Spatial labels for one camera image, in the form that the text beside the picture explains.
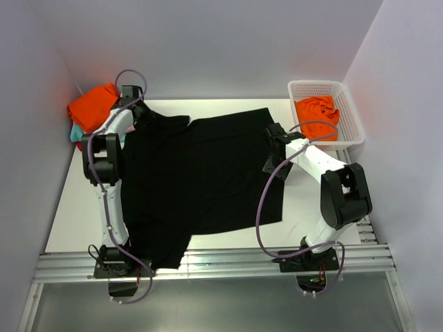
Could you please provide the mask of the black t shirt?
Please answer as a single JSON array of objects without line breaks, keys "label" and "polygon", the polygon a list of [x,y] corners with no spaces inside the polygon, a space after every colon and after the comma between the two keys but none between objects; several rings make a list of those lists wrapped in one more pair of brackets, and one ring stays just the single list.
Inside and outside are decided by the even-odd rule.
[{"label": "black t shirt", "polygon": [[[253,227],[272,123],[268,109],[197,120],[157,114],[127,134],[121,203],[131,253],[155,270],[176,269],[192,236]],[[282,220],[283,195],[274,179],[260,224]]]}]

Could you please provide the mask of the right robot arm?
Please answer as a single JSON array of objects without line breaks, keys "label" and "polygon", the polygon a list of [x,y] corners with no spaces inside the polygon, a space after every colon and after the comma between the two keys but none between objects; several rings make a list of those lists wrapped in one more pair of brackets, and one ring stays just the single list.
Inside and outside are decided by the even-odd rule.
[{"label": "right robot arm", "polygon": [[269,138],[271,154],[263,171],[270,174],[264,186],[255,218],[255,231],[260,247],[269,256],[288,259],[293,254],[275,255],[264,248],[260,237],[260,219],[264,200],[273,179],[286,179],[292,165],[297,165],[320,185],[320,215],[314,231],[305,238],[304,249],[296,254],[315,255],[338,244],[338,238],[350,224],[360,221],[372,211],[372,200],[363,167],[346,164],[317,148],[306,138],[283,134]]}]

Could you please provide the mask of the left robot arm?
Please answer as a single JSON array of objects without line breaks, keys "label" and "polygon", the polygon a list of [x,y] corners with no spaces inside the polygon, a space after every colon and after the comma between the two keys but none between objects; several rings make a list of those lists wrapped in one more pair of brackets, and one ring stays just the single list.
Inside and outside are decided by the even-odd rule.
[{"label": "left robot arm", "polygon": [[139,120],[151,115],[143,101],[118,105],[97,130],[81,140],[83,172],[98,199],[102,245],[108,248],[123,247],[129,241],[120,198],[125,173],[121,138]]}]

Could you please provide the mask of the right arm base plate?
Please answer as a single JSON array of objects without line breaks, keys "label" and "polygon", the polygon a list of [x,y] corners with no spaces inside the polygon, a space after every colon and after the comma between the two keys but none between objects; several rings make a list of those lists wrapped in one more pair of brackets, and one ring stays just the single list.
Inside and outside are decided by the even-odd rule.
[{"label": "right arm base plate", "polygon": [[279,265],[281,273],[327,272],[339,269],[339,260],[333,248],[318,254],[309,251],[292,258],[274,258],[271,261]]}]

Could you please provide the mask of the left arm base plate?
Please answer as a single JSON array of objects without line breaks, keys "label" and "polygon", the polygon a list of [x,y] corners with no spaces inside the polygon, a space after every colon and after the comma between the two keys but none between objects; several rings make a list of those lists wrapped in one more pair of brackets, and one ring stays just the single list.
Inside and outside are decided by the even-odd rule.
[{"label": "left arm base plate", "polygon": [[115,279],[155,276],[141,264],[128,257],[117,248],[95,245],[88,247],[89,256],[95,261],[93,277],[95,279]]}]

